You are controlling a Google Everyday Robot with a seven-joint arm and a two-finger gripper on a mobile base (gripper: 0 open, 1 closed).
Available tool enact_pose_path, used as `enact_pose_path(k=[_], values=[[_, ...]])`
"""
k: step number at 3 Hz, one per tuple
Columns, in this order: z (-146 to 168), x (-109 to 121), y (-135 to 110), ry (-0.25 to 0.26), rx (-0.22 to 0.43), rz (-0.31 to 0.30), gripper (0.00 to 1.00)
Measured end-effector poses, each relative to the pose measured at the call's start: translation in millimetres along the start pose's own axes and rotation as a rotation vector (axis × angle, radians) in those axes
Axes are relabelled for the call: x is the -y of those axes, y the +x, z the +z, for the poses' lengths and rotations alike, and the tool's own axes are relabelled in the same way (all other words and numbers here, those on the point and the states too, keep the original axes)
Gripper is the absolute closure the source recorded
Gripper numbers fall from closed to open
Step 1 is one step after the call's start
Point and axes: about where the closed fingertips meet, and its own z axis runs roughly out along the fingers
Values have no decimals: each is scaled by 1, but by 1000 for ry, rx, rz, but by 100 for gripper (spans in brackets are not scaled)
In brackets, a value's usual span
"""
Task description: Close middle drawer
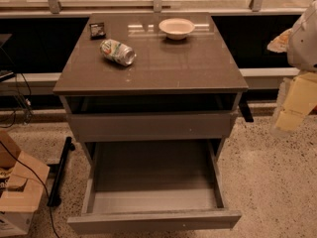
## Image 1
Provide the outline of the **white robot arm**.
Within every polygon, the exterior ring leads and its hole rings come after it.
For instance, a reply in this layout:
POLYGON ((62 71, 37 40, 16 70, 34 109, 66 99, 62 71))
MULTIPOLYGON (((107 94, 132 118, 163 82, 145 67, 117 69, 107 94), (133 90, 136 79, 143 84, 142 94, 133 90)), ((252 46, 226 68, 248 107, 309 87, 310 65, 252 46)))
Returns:
POLYGON ((272 135, 284 137, 294 132, 317 106, 317 0, 294 25, 267 45, 274 53, 286 53, 287 61, 299 73, 281 83, 272 115, 272 135))

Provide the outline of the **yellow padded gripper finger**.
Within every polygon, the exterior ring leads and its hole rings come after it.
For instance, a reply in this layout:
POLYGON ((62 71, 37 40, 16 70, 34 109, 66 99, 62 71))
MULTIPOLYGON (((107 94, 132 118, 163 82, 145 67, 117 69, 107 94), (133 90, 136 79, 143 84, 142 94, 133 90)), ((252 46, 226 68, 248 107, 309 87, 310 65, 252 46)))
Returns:
POLYGON ((279 87, 270 132, 276 137, 290 135, 316 106, 316 72, 300 72, 292 79, 285 78, 279 87))

